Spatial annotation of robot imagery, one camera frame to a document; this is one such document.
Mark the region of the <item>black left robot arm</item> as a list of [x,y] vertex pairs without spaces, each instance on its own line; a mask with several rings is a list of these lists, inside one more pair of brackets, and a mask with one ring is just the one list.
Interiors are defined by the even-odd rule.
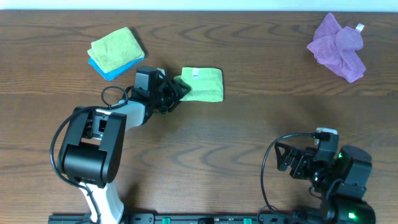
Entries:
[[153,114],[172,112],[191,88],[149,67],[136,72],[133,86],[120,90],[114,105],[76,107],[54,134],[51,165],[60,179],[82,191],[90,213],[51,215],[49,223],[130,223],[114,181],[125,133]]

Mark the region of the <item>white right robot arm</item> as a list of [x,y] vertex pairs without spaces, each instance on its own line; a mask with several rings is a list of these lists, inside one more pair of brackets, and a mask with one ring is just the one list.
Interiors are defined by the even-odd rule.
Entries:
[[339,152],[335,143],[297,149],[277,143],[277,168],[291,168],[290,176],[311,182],[319,193],[319,208],[301,207],[293,219],[300,223],[375,223],[373,208],[363,200],[371,174],[372,158],[366,151],[346,145]]

